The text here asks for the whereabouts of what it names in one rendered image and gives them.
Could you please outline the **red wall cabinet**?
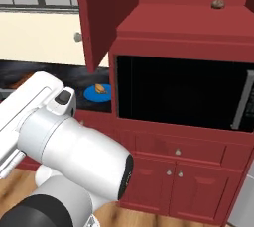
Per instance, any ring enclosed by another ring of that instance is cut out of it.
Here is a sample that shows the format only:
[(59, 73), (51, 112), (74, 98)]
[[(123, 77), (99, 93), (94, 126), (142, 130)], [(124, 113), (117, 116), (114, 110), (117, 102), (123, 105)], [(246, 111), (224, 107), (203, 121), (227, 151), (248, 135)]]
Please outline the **red wall cabinet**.
[(109, 55), (254, 62), (254, 0), (212, 1), (138, 0)]

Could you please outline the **blue plate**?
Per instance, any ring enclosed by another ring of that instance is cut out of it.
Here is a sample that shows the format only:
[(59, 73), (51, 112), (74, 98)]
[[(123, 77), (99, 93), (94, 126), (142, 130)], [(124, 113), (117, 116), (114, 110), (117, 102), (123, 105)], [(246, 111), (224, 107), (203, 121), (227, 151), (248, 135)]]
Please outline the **blue plate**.
[(106, 94), (96, 93), (94, 89), (94, 85), (95, 84), (87, 87), (84, 90), (83, 96), (86, 100), (89, 100), (91, 102), (96, 102), (96, 103), (102, 103), (102, 102), (107, 102), (111, 100), (111, 85), (110, 84), (102, 84), (107, 91)]

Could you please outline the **red cupboard door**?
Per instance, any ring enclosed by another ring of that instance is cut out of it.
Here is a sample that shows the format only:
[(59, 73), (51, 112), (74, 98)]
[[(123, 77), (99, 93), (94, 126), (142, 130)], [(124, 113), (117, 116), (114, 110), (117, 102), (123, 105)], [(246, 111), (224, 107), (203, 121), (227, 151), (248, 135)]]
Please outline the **red cupboard door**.
[[(171, 170), (172, 175), (167, 175), (167, 170)], [(129, 186), (120, 205), (133, 210), (167, 215), (174, 172), (174, 162), (135, 157)]]
[(229, 174), (224, 170), (177, 164), (170, 215), (215, 222)]

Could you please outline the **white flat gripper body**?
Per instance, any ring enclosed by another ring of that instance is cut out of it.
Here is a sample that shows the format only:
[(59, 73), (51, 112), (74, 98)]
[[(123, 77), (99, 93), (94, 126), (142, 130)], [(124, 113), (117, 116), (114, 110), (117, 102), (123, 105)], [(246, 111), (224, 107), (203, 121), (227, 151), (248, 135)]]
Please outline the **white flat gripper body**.
[(39, 71), (0, 103), (0, 179), (6, 178), (26, 156), (17, 146), (26, 116), (46, 105), (63, 88), (59, 79)]

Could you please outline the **brown chicken drumstick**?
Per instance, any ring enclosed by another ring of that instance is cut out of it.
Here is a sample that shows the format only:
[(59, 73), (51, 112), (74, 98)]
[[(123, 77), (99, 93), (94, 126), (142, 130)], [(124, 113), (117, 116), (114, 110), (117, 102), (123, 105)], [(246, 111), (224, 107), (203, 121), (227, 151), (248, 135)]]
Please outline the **brown chicken drumstick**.
[(104, 86), (102, 84), (95, 84), (94, 89), (95, 89), (95, 92), (98, 94), (106, 94), (107, 93), (106, 89), (104, 88)]

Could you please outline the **red cabinet door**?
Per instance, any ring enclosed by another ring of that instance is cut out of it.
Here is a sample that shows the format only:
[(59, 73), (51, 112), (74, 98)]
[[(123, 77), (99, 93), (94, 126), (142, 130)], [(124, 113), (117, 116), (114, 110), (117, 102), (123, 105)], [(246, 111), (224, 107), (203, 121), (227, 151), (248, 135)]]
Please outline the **red cabinet door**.
[(117, 36), (118, 25), (138, 0), (77, 0), (85, 63), (94, 72)]

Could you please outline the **black microwave oven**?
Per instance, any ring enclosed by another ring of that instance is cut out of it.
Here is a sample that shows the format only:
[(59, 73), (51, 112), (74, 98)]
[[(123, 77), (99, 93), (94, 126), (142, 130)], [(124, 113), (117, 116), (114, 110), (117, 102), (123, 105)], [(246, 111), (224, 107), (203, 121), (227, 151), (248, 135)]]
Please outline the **black microwave oven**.
[(254, 63), (116, 58), (121, 118), (254, 132)]

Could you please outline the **brown wooden cutting board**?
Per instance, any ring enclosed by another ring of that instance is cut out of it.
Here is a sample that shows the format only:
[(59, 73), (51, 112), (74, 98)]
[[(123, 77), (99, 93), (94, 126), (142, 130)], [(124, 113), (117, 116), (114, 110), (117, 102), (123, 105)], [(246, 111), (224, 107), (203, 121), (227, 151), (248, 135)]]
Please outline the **brown wooden cutting board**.
[(17, 89), (19, 88), (22, 84), (24, 84), (31, 76), (33, 76), (33, 73), (28, 73), (26, 75), (24, 75), (20, 80), (18, 80), (17, 82), (11, 84), (10, 86), (8, 86), (8, 89)]

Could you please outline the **brown condiment bottle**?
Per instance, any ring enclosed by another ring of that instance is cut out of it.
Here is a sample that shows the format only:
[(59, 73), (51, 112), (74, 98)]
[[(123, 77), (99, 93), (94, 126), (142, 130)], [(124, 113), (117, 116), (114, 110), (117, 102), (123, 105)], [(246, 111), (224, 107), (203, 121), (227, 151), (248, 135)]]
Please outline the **brown condiment bottle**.
[(213, 0), (211, 2), (211, 8), (212, 9), (223, 9), (225, 7), (224, 0)]

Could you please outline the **red drawer front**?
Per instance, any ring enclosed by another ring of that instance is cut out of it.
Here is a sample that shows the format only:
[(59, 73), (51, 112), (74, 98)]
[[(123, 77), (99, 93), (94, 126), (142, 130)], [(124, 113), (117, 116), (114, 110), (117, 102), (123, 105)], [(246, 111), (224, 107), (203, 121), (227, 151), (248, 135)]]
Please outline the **red drawer front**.
[[(139, 133), (135, 136), (135, 144), (138, 153), (217, 165), (221, 163), (225, 152), (225, 146), (217, 142), (145, 133)], [(180, 156), (175, 155), (176, 149), (181, 150)]]

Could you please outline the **grey appliance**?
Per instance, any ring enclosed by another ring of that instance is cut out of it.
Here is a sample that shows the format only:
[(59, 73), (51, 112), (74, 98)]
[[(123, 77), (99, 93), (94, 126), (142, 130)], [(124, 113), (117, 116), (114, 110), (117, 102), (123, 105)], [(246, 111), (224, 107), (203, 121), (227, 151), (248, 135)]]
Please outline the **grey appliance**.
[(254, 227), (254, 161), (246, 175), (228, 223), (233, 227)]

